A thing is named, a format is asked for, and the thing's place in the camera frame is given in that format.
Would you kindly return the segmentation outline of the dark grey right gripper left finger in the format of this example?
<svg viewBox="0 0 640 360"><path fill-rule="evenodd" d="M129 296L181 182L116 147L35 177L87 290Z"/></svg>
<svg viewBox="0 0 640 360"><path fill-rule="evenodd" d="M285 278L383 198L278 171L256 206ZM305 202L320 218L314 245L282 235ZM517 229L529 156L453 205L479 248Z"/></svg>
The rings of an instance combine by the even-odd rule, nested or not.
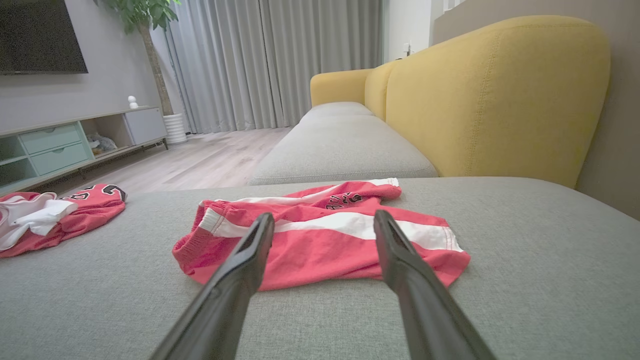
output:
<svg viewBox="0 0 640 360"><path fill-rule="evenodd" d="M275 221L261 214L151 355L153 360L233 360L251 297L260 288Z"/></svg>

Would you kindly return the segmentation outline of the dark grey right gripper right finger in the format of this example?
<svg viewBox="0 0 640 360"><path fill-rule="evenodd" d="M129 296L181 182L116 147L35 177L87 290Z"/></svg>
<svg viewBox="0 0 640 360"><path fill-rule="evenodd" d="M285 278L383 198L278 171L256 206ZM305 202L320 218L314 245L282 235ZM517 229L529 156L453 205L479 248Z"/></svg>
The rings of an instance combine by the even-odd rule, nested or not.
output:
<svg viewBox="0 0 640 360"><path fill-rule="evenodd" d="M386 210L374 215L382 278L396 294L413 360L493 360L494 354Z"/></svg>

